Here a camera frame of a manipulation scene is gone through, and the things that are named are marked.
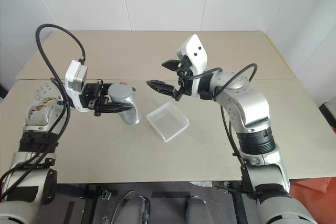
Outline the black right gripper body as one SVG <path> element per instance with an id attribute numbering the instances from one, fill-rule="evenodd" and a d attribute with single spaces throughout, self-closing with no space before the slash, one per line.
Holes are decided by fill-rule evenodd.
<path id="1" fill-rule="evenodd" d="M 186 76 L 193 75 L 191 70 L 192 63 L 186 55 L 179 55 L 180 63 L 176 67 L 176 73 L 178 75 L 178 84 L 180 85 L 177 95 L 175 96 L 175 101 L 179 101 L 182 95 L 192 94 L 192 84 L 193 80 L 189 80 Z"/>

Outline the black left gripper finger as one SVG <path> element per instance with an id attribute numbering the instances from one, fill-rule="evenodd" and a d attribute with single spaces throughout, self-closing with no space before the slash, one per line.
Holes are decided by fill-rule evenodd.
<path id="1" fill-rule="evenodd" d="M 131 103 L 109 102 L 99 104 L 94 107 L 94 116 L 100 116 L 102 113 L 121 113 L 133 108 Z"/>
<path id="2" fill-rule="evenodd" d="M 113 85 L 113 83 L 104 83 L 104 84 L 102 85 L 102 90 L 104 90 L 104 91 L 108 91 L 108 89 L 109 89 L 109 87 L 110 87 L 111 85 Z"/>

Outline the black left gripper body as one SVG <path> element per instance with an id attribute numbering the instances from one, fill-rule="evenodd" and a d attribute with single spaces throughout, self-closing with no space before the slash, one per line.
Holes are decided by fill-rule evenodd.
<path id="1" fill-rule="evenodd" d="M 99 104 L 109 103 L 108 91 L 102 90 L 103 80 L 98 79 L 96 83 L 86 83 L 79 95 L 81 105 L 85 109 L 94 110 Z"/>

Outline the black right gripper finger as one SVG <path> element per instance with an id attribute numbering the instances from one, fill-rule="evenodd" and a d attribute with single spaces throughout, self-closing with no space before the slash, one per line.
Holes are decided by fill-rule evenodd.
<path id="1" fill-rule="evenodd" d="M 174 71 L 174 72 L 181 72 L 181 61 L 180 60 L 174 60 L 174 59 L 170 59 L 170 60 L 167 60 L 165 62 L 163 62 L 161 64 L 162 67 L 164 68 L 167 68 L 171 71 Z"/>
<path id="2" fill-rule="evenodd" d="M 172 98 L 176 97 L 177 90 L 173 85 L 167 84 L 160 80 L 148 80 L 146 83 L 151 89 L 160 94 L 168 95 Z"/>

